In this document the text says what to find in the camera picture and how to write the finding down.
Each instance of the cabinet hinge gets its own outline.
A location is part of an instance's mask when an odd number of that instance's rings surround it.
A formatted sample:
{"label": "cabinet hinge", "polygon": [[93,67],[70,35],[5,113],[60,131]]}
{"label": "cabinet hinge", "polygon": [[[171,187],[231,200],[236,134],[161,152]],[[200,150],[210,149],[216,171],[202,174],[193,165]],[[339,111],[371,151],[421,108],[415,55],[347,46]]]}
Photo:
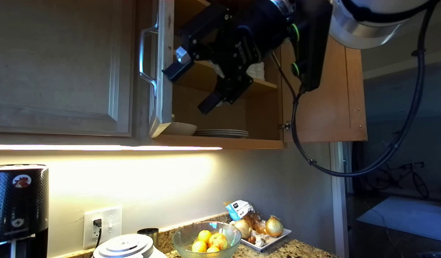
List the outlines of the cabinet hinge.
{"label": "cabinet hinge", "polygon": [[286,129],[286,132],[290,132],[291,131],[291,122],[286,121],[286,123],[284,125],[280,124],[278,126],[278,129]]}

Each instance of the small cup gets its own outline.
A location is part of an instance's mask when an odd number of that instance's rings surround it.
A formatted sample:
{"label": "small cup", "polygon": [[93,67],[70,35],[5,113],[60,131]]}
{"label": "small cup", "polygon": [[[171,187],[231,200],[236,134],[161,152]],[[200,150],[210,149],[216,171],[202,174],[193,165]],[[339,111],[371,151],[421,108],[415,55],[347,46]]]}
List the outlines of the small cup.
{"label": "small cup", "polygon": [[153,240],[153,246],[158,249],[158,228],[145,228],[137,231],[138,234],[148,235]]}

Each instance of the stack of plates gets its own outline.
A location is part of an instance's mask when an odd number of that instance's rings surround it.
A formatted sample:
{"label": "stack of plates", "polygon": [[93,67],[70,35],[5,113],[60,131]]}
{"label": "stack of plates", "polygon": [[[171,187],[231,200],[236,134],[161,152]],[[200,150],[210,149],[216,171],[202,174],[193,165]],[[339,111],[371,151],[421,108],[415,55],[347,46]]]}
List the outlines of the stack of plates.
{"label": "stack of plates", "polygon": [[209,129],[197,130],[193,135],[196,137],[246,138],[249,136],[249,133],[243,130]]}

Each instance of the floor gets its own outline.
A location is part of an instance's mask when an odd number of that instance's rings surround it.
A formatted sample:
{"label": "floor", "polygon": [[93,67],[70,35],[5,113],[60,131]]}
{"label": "floor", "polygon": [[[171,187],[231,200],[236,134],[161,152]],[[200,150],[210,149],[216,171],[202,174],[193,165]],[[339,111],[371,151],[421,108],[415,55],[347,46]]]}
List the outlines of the floor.
{"label": "floor", "polygon": [[350,258],[416,258],[417,253],[434,251],[441,252],[441,241],[359,222],[356,219],[387,196],[365,193],[362,196],[351,195],[346,198],[348,218],[349,257]]}

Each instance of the open cabinet door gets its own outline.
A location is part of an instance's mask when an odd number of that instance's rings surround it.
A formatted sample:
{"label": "open cabinet door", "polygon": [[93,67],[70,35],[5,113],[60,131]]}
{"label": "open cabinet door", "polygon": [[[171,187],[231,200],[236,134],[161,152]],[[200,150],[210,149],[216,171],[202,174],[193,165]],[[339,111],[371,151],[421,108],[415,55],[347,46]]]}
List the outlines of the open cabinet door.
{"label": "open cabinet door", "polygon": [[[281,65],[296,92],[301,84],[291,72],[294,54],[290,42],[281,46]],[[292,97],[281,79],[283,121],[292,116]],[[297,132],[301,142],[347,142],[366,140],[365,103],[361,53],[329,37],[322,80],[318,89],[305,93],[297,109]],[[284,131],[284,141],[292,142]]]}
{"label": "open cabinet door", "polygon": [[[154,0],[154,4],[158,5],[157,22],[153,27],[141,31],[139,47],[140,77],[150,83],[149,136],[151,138],[160,135],[171,124],[173,111],[173,84],[163,75],[162,70],[173,62],[174,1]],[[144,72],[145,38],[150,35],[154,35],[151,73],[156,76]]]}

